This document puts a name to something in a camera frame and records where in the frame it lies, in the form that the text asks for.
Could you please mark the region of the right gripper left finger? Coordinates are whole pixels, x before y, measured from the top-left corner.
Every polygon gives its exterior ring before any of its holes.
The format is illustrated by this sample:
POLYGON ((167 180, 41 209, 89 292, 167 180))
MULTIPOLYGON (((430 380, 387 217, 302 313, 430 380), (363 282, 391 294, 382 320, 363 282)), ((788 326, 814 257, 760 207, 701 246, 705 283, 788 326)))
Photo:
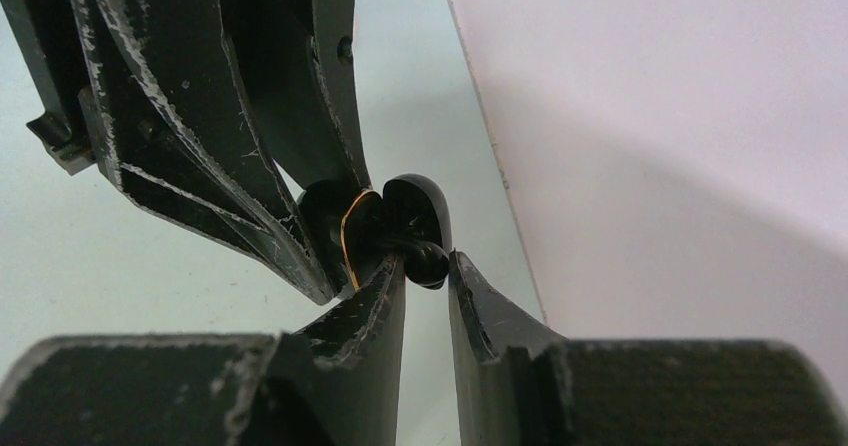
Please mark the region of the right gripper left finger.
POLYGON ((392 445, 401 260, 294 333, 59 336, 1 386, 5 445, 392 445))

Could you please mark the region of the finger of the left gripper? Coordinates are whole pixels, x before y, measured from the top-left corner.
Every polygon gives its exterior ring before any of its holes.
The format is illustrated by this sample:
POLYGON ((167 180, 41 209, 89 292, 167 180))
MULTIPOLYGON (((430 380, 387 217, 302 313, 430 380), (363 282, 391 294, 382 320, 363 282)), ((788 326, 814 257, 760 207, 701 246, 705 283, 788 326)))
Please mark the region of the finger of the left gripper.
POLYGON ((98 161, 139 209, 236 251, 317 304, 338 294, 261 139, 221 0, 70 0, 98 161))
POLYGON ((221 0, 260 138, 301 188, 367 188, 353 67, 355 0, 221 0))

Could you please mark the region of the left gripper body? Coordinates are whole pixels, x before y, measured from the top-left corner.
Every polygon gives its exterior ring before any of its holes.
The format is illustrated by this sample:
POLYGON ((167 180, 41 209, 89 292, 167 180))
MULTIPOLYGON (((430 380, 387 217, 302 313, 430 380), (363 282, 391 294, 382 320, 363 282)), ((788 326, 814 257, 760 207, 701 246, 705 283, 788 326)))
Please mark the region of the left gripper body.
POLYGON ((70 0, 1 0, 44 112, 27 123, 74 175, 96 162, 78 94, 89 85, 70 0))

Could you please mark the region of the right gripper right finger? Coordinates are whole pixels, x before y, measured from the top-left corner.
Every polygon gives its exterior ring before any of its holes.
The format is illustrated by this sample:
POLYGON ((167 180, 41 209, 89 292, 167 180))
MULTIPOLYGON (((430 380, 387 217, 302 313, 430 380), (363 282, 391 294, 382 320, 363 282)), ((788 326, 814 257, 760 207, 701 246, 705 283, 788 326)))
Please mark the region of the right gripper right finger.
POLYGON ((569 339, 450 256, 465 445, 843 445, 847 416, 778 341, 569 339))

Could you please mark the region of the black earbud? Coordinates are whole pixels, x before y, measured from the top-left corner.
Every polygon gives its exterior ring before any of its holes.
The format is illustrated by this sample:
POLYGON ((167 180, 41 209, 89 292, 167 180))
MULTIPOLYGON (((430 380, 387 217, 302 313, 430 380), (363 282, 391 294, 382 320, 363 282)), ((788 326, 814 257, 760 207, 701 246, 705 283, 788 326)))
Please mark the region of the black earbud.
POLYGON ((402 235, 387 235, 377 246, 402 257, 409 281, 429 290, 441 289, 449 273, 449 258, 438 244, 402 235))

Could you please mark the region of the black earbud charging case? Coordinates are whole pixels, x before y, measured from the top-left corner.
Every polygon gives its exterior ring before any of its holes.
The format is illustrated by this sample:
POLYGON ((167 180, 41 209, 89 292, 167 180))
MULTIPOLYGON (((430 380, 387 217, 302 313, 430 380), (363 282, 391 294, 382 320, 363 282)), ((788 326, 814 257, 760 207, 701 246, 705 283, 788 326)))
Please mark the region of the black earbud charging case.
POLYGON ((423 175, 396 176, 381 192, 321 181, 307 188, 297 205, 335 298, 346 299, 365 287, 384 256, 395 255, 403 264, 400 255, 377 246, 384 236, 434 242, 448 258, 453 250, 446 197, 423 175))

